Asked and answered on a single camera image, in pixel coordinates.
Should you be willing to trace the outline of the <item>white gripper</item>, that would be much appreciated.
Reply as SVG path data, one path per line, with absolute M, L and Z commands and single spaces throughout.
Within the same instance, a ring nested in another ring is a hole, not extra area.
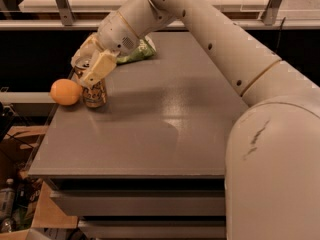
M 97 34 L 89 35 L 71 59 L 71 65 L 75 66 L 78 61 L 78 68 L 82 70 L 80 84 L 83 87 L 97 84 L 116 67 L 117 53 L 99 52 L 99 43 L 104 49 L 119 51 L 125 56 L 138 47 L 140 39 L 119 12 L 112 12 L 104 18 Z

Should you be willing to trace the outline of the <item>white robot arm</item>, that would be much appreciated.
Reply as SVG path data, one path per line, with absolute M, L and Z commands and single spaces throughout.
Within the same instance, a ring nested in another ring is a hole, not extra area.
M 128 0 L 72 60 L 91 86 L 179 19 L 245 109 L 225 155 L 227 240 L 320 240 L 320 89 L 206 0 Z

